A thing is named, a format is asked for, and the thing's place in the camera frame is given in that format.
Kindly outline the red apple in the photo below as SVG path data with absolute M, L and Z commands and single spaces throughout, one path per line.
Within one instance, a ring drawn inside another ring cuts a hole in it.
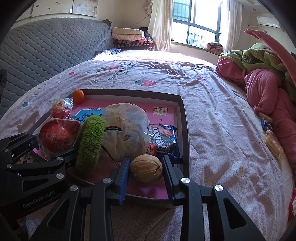
M 71 118 L 51 118 L 39 132 L 39 150 L 50 160 L 54 155 L 71 149 L 80 132 L 81 123 Z

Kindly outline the apple with blue label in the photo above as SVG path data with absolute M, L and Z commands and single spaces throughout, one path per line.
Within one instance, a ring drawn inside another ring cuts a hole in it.
M 70 98 L 57 100 L 51 109 L 51 118 L 67 118 L 73 109 L 74 102 Z

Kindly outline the green fuzzy hair scrunchie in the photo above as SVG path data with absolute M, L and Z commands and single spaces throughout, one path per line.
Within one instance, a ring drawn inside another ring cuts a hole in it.
M 78 155 L 76 169 L 81 172 L 90 172 L 97 165 L 101 143 L 105 131 L 105 120 L 98 115 L 91 115 L 82 125 L 79 133 Z

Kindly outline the tan walnut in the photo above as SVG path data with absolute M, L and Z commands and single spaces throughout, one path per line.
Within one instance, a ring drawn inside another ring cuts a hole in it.
M 137 182 L 152 184 L 162 177 L 163 165 L 156 156 L 143 154 L 131 162 L 130 171 Z

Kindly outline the small orange tangerine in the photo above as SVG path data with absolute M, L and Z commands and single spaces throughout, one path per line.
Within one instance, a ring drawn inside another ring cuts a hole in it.
M 73 93 L 74 104 L 81 104 L 84 102 L 84 99 L 85 99 L 85 95 L 84 95 L 83 90 L 77 89 L 74 91 L 74 93 Z

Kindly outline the cream printed shower cap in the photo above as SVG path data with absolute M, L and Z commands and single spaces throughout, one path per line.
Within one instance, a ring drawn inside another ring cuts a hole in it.
M 150 137 L 148 123 L 136 123 L 130 120 L 127 110 L 141 109 L 130 103 L 117 103 L 107 106 L 102 113 L 105 119 L 105 131 L 99 157 L 111 162 L 122 162 L 124 156 L 131 159 L 145 154 Z

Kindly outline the blue cookie snack packet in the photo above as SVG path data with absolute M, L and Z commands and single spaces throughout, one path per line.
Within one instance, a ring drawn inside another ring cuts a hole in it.
M 176 131 L 175 126 L 149 124 L 150 143 L 156 145 L 157 153 L 180 157 Z

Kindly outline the pink strawberry print bedsheet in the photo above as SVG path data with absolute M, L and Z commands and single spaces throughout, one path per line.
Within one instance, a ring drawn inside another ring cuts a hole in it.
M 191 178 L 204 186 L 222 184 L 267 240 L 284 234 L 293 189 L 290 166 L 279 166 L 244 92 L 221 79 L 214 65 L 157 51 L 100 54 L 22 96 L 1 118 L 1 138 L 28 131 L 54 101 L 77 89 L 179 95 L 188 123 Z

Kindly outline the yellow wafer snack pack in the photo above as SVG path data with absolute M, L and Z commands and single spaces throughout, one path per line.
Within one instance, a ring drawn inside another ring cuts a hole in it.
M 282 154 L 284 153 L 284 150 L 273 131 L 267 130 L 263 140 L 274 157 L 279 161 Z

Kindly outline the dark shallow box tray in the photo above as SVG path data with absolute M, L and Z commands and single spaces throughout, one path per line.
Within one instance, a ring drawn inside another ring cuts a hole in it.
M 102 116 L 104 109 L 112 104 L 118 106 L 120 103 L 129 103 L 136 105 L 136 108 L 123 108 L 123 113 L 128 121 L 135 125 L 140 125 L 140 129 L 144 133 L 144 127 L 147 123 L 149 136 L 153 145 L 158 145 L 159 151 L 156 147 L 148 147 L 149 153 L 154 153 L 161 160 L 163 155 L 168 155 L 173 167 L 179 168 L 185 177 L 190 174 L 190 150 L 189 150 L 189 136 L 186 112 L 184 102 L 179 95 L 140 91 L 140 90 L 121 90 L 121 89 L 86 89 L 83 90 L 85 100 L 82 104 L 75 105 L 70 113 L 70 117 L 74 116 L 83 124 L 85 120 L 91 115 Z M 175 148 L 169 149 L 169 138 L 172 139 L 171 131 L 165 131 L 165 127 L 173 126 L 175 129 Z M 172 151 L 176 151 L 179 155 L 176 160 L 172 157 Z M 98 162 L 97 167 L 88 174 L 81 174 L 70 167 L 67 173 L 74 179 L 81 182 L 94 185 L 96 182 L 106 178 L 111 173 L 111 170 L 116 168 L 116 164 L 109 162 L 103 166 L 102 162 Z M 152 184 L 144 184 L 135 181 L 130 177 L 126 189 L 126 195 L 134 199 L 148 200 L 148 202 L 168 202 L 169 196 L 167 193 L 165 179 Z

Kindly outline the grey quilted headboard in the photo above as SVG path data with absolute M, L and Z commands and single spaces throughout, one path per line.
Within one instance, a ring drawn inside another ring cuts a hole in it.
M 10 30 L 1 43 L 1 116 L 25 93 L 64 70 L 113 48 L 111 21 L 55 18 Z

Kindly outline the stack of folded blankets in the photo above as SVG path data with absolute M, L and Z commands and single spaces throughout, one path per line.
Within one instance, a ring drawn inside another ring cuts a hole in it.
M 156 44 L 147 30 L 147 27 L 139 29 L 113 27 L 111 36 L 114 48 L 121 49 L 122 51 L 157 50 Z

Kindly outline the green blanket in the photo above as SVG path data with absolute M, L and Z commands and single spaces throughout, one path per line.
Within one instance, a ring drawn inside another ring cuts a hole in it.
M 220 76 L 237 82 L 256 69 L 269 70 L 278 76 L 287 90 L 292 102 L 295 102 L 295 57 L 284 47 L 274 52 L 262 43 L 254 44 L 247 50 L 231 50 L 219 56 L 217 72 Z

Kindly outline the folded floral cloth on sill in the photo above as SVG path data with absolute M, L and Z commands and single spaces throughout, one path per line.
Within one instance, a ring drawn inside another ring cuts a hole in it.
M 223 53 L 224 47 L 220 43 L 210 42 L 207 44 L 207 50 L 214 54 L 220 55 Z

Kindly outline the cream curtain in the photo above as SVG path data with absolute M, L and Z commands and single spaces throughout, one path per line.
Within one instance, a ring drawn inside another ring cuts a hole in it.
M 243 5 L 235 0 L 227 1 L 227 39 L 224 52 L 234 50 L 240 36 L 242 27 Z
M 159 51 L 169 52 L 173 23 L 173 0 L 152 1 L 148 33 Z

